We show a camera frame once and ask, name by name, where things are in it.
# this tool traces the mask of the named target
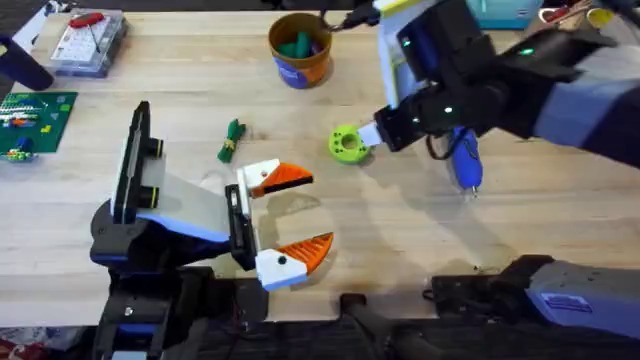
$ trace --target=blue sticker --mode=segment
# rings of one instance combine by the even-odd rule
[[[276,62],[276,65],[278,65],[280,76],[289,86],[296,89],[304,89],[307,87],[307,78],[303,73],[298,71],[298,69],[278,58],[274,57],[273,60]]]

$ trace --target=cup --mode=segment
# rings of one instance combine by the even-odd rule
[[[0,35],[0,72],[31,90],[53,84],[53,76],[10,37]]]
[[[312,44],[320,48],[314,55],[296,59],[278,52],[278,46],[295,42],[299,32],[306,32]],[[315,15],[293,13],[278,19],[269,29],[269,46],[273,60],[284,82],[296,89],[318,84],[326,75],[331,51],[331,33]]]

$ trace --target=plastic box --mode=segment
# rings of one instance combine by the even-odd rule
[[[55,75],[104,78],[109,73],[127,33],[127,22],[120,10],[73,9],[71,16],[75,18],[93,12],[102,13],[105,19],[91,29],[67,27],[60,37],[47,66]],[[99,52],[93,36],[98,42]]]
[[[467,0],[482,29],[524,30],[543,0]]]

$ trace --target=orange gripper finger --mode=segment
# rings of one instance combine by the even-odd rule
[[[277,249],[277,251],[305,263],[305,265],[307,265],[307,275],[309,275],[327,256],[332,242],[333,233],[326,233],[315,236],[311,239],[283,246]]]

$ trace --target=paper cup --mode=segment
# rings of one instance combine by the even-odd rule
[[[321,48],[320,52],[304,59],[295,59],[278,52],[278,46],[295,42],[298,32],[306,32],[311,42]],[[327,73],[331,33],[322,26],[319,17],[311,14],[294,13],[286,15],[269,29],[269,47],[280,77],[287,85],[296,89],[306,89],[316,85]]]

